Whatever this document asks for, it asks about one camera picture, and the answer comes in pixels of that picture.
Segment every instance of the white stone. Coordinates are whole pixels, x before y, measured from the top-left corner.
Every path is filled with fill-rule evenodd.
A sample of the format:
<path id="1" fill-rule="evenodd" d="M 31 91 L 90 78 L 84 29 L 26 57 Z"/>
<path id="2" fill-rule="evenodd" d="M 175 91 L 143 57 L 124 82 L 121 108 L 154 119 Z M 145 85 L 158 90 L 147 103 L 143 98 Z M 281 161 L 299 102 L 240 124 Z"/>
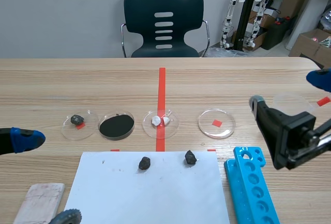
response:
<path id="1" fill-rule="evenodd" d="M 157 115 L 152 118 L 152 124 L 154 126 L 158 126 L 161 124 L 161 118 L 158 117 Z"/>
<path id="2" fill-rule="evenodd" d="M 164 125 L 166 126 L 169 123 L 170 119 L 168 117 L 163 117 Z"/>

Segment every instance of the white wall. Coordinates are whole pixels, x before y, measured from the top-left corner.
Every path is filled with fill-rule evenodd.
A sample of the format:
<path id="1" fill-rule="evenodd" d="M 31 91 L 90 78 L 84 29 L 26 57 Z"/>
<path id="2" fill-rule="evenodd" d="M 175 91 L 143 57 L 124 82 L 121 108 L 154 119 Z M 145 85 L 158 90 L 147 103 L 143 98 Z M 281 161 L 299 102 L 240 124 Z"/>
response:
<path id="1" fill-rule="evenodd" d="M 220 41 L 229 0 L 204 0 L 211 44 Z M 242 5 L 236 10 L 237 26 Z M 0 58 L 123 57 L 123 0 L 0 0 Z M 205 28 L 185 41 L 198 51 L 206 46 Z M 127 54 L 142 38 L 126 32 Z"/>

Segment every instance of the black pole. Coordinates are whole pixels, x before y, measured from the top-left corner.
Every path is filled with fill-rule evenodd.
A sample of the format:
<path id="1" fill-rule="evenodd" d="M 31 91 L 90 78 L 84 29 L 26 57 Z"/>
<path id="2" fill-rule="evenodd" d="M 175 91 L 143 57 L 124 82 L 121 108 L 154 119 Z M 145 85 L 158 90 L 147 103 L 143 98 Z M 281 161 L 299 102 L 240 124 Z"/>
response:
<path id="1" fill-rule="evenodd" d="M 238 51 L 243 50 L 245 31 L 247 28 L 247 23 L 249 20 L 249 15 L 252 10 L 253 4 L 254 4 L 254 0 L 245 0 L 244 2 L 242 14 L 240 15 L 240 20 L 238 24 L 237 35 L 234 40 L 234 45 L 233 45 L 234 50 L 238 50 Z"/>

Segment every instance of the black rock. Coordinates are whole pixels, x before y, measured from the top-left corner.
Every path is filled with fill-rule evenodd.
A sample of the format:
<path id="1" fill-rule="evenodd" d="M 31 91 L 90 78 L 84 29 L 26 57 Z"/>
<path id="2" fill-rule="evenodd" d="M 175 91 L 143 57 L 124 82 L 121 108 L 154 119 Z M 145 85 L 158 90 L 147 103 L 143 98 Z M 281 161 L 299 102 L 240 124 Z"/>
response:
<path id="1" fill-rule="evenodd" d="M 185 159 L 188 165 L 194 165 L 197 161 L 195 155 L 193 154 L 193 152 L 191 152 L 191 150 L 188 150 L 188 152 L 185 154 Z"/>
<path id="2" fill-rule="evenodd" d="M 74 114 L 71 117 L 70 122 L 73 123 L 76 126 L 79 126 L 79 125 L 83 124 L 84 118 L 81 117 L 80 115 Z"/>
<path id="3" fill-rule="evenodd" d="M 150 158 L 143 157 L 139 163 L 140 170 L 147 170 L 151 166 Z"/>

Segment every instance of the white paper sheet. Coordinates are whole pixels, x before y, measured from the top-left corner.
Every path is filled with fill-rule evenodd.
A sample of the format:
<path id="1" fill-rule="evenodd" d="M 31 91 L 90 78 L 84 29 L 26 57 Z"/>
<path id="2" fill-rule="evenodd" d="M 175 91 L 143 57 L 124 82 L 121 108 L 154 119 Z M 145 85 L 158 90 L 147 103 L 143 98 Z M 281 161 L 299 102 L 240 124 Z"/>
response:
<path id="1" fill-rule="evenodd" d="M 83 153 L 65 209 L 81 224 L 229 224 L 216 153 L 194 152 L 195 166 L 185 153 Z"/>

